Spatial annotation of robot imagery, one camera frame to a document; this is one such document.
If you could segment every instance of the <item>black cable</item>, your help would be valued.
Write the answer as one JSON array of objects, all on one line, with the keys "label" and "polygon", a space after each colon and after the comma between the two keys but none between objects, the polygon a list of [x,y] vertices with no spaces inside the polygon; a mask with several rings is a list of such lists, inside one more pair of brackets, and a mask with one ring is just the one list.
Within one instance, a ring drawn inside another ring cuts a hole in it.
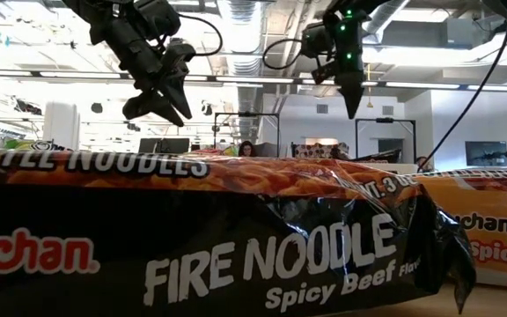
[{"label": "black cable", "polygon": [[269,68],[270,70],[284,70],[284,69],[287,69],[289,68],[290,66],[292,66],[292,64],[294,64],[297,59],[300,57],[300,52],[292,59],[292,61],[290,61],[290,63],[288,64],[285,64],[284,66],[271,66],[268,64],[268,62],[265,60],[268,56],[268,52],[271,48],[274,48],[275,46],[279,45],[279,44],[283,44],[283,43],[286,43],[288,41],[291,41],[291,42],[296,42],[296,43],[302,43],[301,40],[298,40],[298,39],[281,39],[279,41],[276,41],[275,43],[271,43],[271,45],[269,45],[265,51],[263,52],[263,56],[261,57],[261,60],[263,61],[263,64],[265,65],[265,67]]},{"label": "black cable", "polygon": [[202,22],[204,24],[206,24],[207,26],[210,26],[213,30],[215,30],[215,32],[217,33],[218,35],[218,39],[220,40],[218,42],[218,48],[215,49],[214,51],[212,52],[209,52],[209,53],[197,53],[195,56],[213,56],[213,55],[216,55],[218,54],[221,50],[222,50],[222,46],[224,45],[224,41],[222,39],[222,34],[220,33],[220,31],[218,31],[217,27],[214,26],[212,23],[210,23],[209,21],[207,21],[206,19],[204,18],[197,18],[197,17],[191,17],[191,16],[188,16],[188,15],[185,15],[185,14],[181,14],[181,13],[177,13],[181,18],[189,18],[189,19],[193,19],[195,21],[199,21],[199,22]]},{"label": "black cable", "polygon": [[489,78],[492,75],[492,72],[494,72],[494,69],[498,65],[498,62],[500,62],[500,58],[502,58],[502,54],[503,54],[504,49],[506,48],[506,45],[507,45],[507,29],[506,29],[506,34],[503,37],[502,46],[498,50],[498,54],[496,54],[496,58],[494,59],[494,62],[492,62],[492,66],[490,66],[489,72],[486,73],[486,76],[482,80],[481,85],[479,85],[479,88],[474,93],[474,96],[471,98],[471,101],[469,101],[468,105],[465,107],[465,109],[463,110],[463,112],[459,115],[459,117],[457,118],[457,120],[455,121],[455,123],[453,123],[453,125],[447,130],[447,132],[445,133],[444,137],[442,137],[441,140],[439,140],[439,143],[436,145],[436,147],[433,149],[433,151],[430,153],[430,155],[428,155],[428,157],[423,161],[423,163],[420,164],[420,166],[418,167],[418,173],[420,173],[420,171],[422,171],[423,167],[426,164],[428,164],[428,162],[430,161],[431,158],[433,158],[433,156],[439,150],[439,148],[441,147],[441,145],[445,142],[445,140],[447,139],[447,137],[449,137],[449,135],[457,127],[457,125],[459,124],[459,122],[461,122],[461,120],[463,119],[463,117],[465,117],[465,114],[467,114],[468,110],[474,104],[474,102],[478,98],[479,94],[481,94],[482,88],[484,88],[484,85],[489,81]]}]

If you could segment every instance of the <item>orange noodle package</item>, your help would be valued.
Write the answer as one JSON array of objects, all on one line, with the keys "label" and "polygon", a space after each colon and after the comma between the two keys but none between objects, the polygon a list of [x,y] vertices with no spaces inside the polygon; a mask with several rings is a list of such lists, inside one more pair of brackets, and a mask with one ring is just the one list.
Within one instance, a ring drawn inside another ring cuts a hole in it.
[{"label": "orange noodle package", "polygon": [[412,177],[0,151],[0,316],[316,316],[434,295],[448,276],[461,311],[467,236]]}]

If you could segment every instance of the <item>crinkled plastic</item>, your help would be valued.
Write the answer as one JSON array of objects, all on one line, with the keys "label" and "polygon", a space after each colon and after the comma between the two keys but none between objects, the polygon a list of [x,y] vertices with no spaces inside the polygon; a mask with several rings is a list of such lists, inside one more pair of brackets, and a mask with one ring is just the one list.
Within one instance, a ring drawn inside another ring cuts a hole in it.
[{"label": "crinkled plastic", "polygon": [[314,316],[433,295],[448,275],[461,310],[467,236],[411,177],[0,151],[0,316]]}]

